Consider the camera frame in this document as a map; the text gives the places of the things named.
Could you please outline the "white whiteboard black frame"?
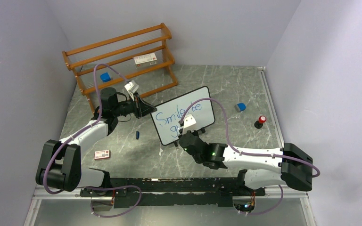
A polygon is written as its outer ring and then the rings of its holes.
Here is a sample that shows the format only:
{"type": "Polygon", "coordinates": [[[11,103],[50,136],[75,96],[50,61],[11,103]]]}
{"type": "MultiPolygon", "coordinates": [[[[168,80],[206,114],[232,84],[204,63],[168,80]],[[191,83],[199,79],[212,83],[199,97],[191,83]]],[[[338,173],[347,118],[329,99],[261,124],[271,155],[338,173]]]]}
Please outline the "white whiteboard black frame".
{"type": "Polygon", "coordinates": [[[214,124],[215,116],[211,101],[194,103],[198,99],[208,97],[210,97],[209,88],[202,86],[156,106],[151,118],[162,145],[169,145],[178,140],[179,121],[190,104],[193,105],[187,114],[192,114],[196,119],[197,129],[214,124]]]}

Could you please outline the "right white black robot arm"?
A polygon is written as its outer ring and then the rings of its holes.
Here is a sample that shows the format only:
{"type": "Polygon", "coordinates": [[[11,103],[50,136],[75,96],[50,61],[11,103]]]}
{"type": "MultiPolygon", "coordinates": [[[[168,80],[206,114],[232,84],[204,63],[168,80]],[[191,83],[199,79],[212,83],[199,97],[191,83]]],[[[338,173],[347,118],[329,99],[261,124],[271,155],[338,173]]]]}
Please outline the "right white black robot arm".
{"type": "Polygon", "coordinates": [[[303,192],[312,190],[313,159],[295,144],[285,143],[282,148],[273,149],[232,148],[227,144],[207,143],[191,132],[182,135],[179,144],[196,163],[210,169],[246,170],[235,183],[241,195],[275,185],[303,192]]]}

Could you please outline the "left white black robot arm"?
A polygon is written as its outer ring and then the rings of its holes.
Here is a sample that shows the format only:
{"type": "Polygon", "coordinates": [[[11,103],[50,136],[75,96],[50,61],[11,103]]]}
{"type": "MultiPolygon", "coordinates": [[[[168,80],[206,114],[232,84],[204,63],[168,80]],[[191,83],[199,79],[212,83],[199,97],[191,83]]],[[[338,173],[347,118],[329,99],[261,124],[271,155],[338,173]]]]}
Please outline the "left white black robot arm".
{"type": "Polygon", "coordinates": [[[37,168],[36,183],[52,194],[71,192],[78,187],[92,187],[101,196],[110,193],[112,183],[104,170],[82,166],[82,156],[96,142],[110,135],[118,125],[119,116],[134,114],[136,118],[155,112],[155,106],[143,101],[135,92],[130,99],[118,101],[119,92],[104,88],[100,92],[101,107],[80,130],[59,141],[48,140],[42,149],[37,168]]]}

